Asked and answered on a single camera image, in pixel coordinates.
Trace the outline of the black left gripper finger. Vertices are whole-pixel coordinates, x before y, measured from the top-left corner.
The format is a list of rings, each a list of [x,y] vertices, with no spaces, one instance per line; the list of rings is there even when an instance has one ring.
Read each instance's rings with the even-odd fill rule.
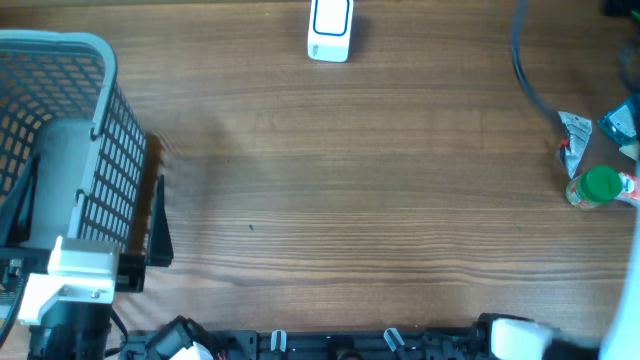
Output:
[[[165,181],[160,175],[153,197],[150,231],[146,246],[146,264],[169,267],[174,259],[169,224],[165,211]]]
[[[1,245],[17,246],[30,237],[39,156],[30,157],[23,174],[1,206]]]

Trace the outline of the black red snack wrapper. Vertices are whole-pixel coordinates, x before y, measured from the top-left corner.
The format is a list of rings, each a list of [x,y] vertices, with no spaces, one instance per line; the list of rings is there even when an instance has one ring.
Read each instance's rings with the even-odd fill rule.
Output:
[[[568,112],[560,111],[558,115],[566,131],[558,157],[568,177],[573,179],[593,132],[593,122]]]

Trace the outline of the green lid jar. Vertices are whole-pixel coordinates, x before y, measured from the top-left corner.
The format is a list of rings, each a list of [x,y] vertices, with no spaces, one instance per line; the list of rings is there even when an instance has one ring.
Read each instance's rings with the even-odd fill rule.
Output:
[[[617,171],[609,166],[595,166],[569,182],[566,198],[577,208],[592,209],[613,201],[621,191]]]

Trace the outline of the small red white box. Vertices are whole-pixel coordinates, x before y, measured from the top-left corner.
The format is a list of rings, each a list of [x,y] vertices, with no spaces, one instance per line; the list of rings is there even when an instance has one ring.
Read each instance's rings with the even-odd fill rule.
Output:
[[[620,172],[619,177],[622,184],[622,190],[616,199],[638,208],[640,206],[638,178],[624,172]]]

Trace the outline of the blue mouthwash bottle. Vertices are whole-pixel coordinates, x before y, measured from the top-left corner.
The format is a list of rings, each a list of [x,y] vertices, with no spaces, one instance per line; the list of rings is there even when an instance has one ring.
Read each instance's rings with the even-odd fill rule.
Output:
[[[598,121],[598,125],[612,141],[619,146],[626,146],[637,140],[634,118],[638,114],[638,101],[634,95],[631,95],[605,114]]]

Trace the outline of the white brown cookie bag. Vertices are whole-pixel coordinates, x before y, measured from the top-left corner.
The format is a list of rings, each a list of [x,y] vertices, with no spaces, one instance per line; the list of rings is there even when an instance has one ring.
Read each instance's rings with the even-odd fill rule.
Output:
[[[640,160],[640,144],[638,142],[623,145],[619,148],[619,151],[636,162]]]

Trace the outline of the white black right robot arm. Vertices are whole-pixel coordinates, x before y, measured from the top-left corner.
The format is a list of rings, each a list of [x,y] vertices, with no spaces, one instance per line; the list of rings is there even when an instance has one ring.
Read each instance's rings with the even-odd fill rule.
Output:
[[[610,309],[592,321],[558,322],[498,315],[489,321],[488,350],[493,359],[637,359],[639,357],[639,218],[628,245],[624,275],[611,295]]]

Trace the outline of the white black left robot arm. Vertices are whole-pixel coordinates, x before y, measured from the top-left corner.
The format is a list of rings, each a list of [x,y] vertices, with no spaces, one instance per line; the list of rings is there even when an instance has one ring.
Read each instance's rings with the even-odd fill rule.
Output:
[[[124,326],[113,308],[118,292],[140,292],[149,267],[168,267],[174,252],[164,207],[165,181],[155,184],[151,231],[143,255],[123,254],[115,243],[59,237],[52,249],[21,248],[31,228],[39,161],[28,160],[1,207],[1,259],[6,275],[16,271],[1,336],[14,323],[30,328],[31,359],[131,358],[130,338],[110,348],[111,328]]]

